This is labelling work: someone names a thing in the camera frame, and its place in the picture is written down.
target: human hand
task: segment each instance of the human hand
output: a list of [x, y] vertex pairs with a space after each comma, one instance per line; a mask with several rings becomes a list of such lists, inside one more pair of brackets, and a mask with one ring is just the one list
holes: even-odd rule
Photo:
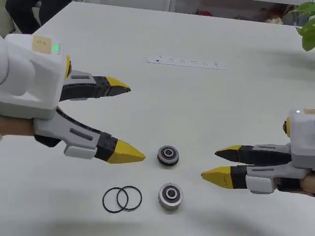
[[315, 173], [307, 175], [302, 179], [300, 181], [300, 186], [303, 191], [298, 193], [315, 197]]
[[0, 134], [34, 136], [33, 120], [0, 116]]

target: power strip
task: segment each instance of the power strip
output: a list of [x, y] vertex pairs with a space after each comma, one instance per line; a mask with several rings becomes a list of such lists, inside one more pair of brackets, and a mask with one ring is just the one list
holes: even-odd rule
[[151, 55], [148, 57], [147, 62], [155, 63], [155, 64], [164, 64], [164, 65], [179, 65], [179, 66], [207, 68], [207, 69], [214, 69], [214, 70], [226, 70], [225, 68], [221, 67], [216, 62], [174, 58], [174, 57], [162, 56], [162, 55]]

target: black rubber ring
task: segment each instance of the black rubber ring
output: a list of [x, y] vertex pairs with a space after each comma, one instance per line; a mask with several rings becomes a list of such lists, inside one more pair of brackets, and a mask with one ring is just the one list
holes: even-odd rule
[[[105, 206], [104, 199], [105, 199], [106, 194], [109, 193], [110, 191], [114, 190], [114, 189], [119, 189], [119, 192], [118, 192], [118, 193], [120, 193], [121, 191], [123, 191], [123, 192], [126, 194], [126, 196], [127, 196], [127, 201], [126, 201], [125, 206], [121, 206], [121, 205], [119, 204], [119, 206], [121, 207], [120, 210], [110, 210], [110, 209], [108, 209], [108, 208]], [[104, 207], [104, 209], [105, 209], [107, 212], [115, 214], [115, 213], [119, 213], [119, 212], [123, 211], [123, 210], [126, 208], [126, 206], [128, 205], [128, 201], [129, 201], [129, 196], [128, 196], [128, 193], [127, 193], [124, 189], [119, 188], [119, 187], [113, 187], [113, 188], [108, 189], [108, 190], [104, 193], [104, 196], [103, 196], [103, 207]]]
[[[119, 200], [118, 200], [119, 194], [120, 194], [121, 191], [125, 191], [126, 188], [132, 188], [132, 189], [138, 191], [138, 193], [139, 193], [139, 195], [140, 195], [140, 201], [139, 201], [138, 205], [136, 205], [136, 206], [133, 207], [133, 208], [126, 208], [126, 206], [123, 207], [123, 206], [120, 205], [120, 203], [119, 203]], [[142, 193], [141, 193], [141, 191], [140, 191], [137, 187], [128, 185], [128, 186], [122, 187], [122, 188], [118, 191], [117, 196], [116, 196], [116, 201], [117, 201], [118, 206], [121, 207], [122, 210], [124, 210], [124, 211], [133, 211], [133, 210], [136, 210], [136, 209], [141, 205], [141, 203], [142, 203]]]

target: small led light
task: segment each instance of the small led light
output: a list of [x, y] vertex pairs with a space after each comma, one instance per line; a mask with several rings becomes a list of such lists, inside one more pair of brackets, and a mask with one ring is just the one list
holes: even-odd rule
[[54, 45], [54, 51], [57, 52], [58, 50], [59, 50], [59, 46], [58, 46], [58, 44], [55, 44], [55, 45]]

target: white tabletop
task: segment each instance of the white tabletop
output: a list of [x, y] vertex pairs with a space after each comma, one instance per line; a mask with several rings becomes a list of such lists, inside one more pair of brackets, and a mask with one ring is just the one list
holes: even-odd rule
[[[0, 234], [3, 236], [295, 236], [314, 233], [315, 200], [275, 192], [227, 190], [200, 173], [234, 165], [214, 156], [229, 145], [285, 144], [288, 111], [315, 107], [315, 56], [293, 27], [106, 5], [72, 3], [37, 34], [61, 39], [73, 68], [110, 75], [132, 91], [67, 101], [64, 111], [129, 142], [147, 159], [110, 165], [63, 155], [33, 138], [0, 143]], [[226, 71], [146, 63], [152, 54], [216, 61]], [[157, 162], [162, 145], [180, 161]], [[184, 192], [166, 214], [159, 188]], [[135, 185], [134, 212], [107, 213], [103, 193]], [[138, 198], [130, 190], [130, 204]], [[114, 194], [108, 204], [114, 203]]]

